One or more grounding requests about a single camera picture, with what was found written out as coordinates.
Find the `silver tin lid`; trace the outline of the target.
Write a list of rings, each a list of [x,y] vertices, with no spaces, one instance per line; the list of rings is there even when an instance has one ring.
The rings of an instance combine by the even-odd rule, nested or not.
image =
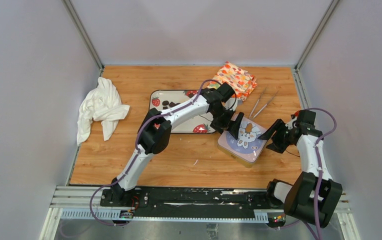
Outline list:
[[[224,131],[218,141],[217,145],[230,146],[231,148],[243,147],[247,149],[248,147],[259,147],[263,149],[267,145],[267,140],[260,140],[258,137],[263,134],[267,129],[263,126],[255,123],[251,119],[243,117],[239,133],[238,140],[235,140],[228,131]]]

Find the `yellow tin box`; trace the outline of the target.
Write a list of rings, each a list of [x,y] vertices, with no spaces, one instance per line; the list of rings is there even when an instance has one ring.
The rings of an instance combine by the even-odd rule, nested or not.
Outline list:
[[[229,145],[218,145],[217,147],[220,151],[236,160],[246,168],[252,168],[255,165],[263,150],[263,148],[258,146],[249,146],[248,148],[236,146],[231,148]]]

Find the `strawberry print tray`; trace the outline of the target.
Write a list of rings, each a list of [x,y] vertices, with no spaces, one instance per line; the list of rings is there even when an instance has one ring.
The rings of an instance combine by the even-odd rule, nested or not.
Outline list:
[[[181,106],[191,103],[199,91],[197,89],[180,89],[180,90],[155,90],[149,97],[149,109],[155,108],[162,113],[177,110]],[[177,103],[174,107],[162,106],[163,101]],[[176,111],[174,115],[167,116],[169,120],[174,119],[172,124],[172,134],[213,134],[216,132],[210,127],[213,120],[211,113],[204,113],[203,109],[197,108],[203,103],[197,100],[192,105],[184,109]]]

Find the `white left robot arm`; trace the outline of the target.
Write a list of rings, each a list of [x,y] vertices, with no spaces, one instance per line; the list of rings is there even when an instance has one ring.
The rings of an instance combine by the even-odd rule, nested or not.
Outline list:
[[[137,186],[138,179],[149,161],[166,149],[172,130],[186,121],[210,113],[210,127],[220,134],[227,131],[237,140],[244,114],[236,113],[231,106],[226,107],[229,99],[236,102],[238,95],[224,82],[218,88],[201,86],[193,97],[168,109],[159,111],[151,108],[137,132],[131,158],[124,170],[109,185],[114,202],[121,207],[131,203],[131,190]]]

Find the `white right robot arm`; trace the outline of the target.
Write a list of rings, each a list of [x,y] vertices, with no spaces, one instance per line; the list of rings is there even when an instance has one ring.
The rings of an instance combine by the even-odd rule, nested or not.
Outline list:
[[[270,140],[267,149],[284,153],[296,146],[301,160],[301,173],[295,183],[279,179],[270,181],[264,195],[265,204],[271,209],[283,207],[284,213],[298,220],[325,228],[343,193],[340,183],[329,173],[323,153],[324,139],[337,128],[324,133],[315,126],[319,108],[301,109],[291,115],[289,122],[277,119],[258,139]]]

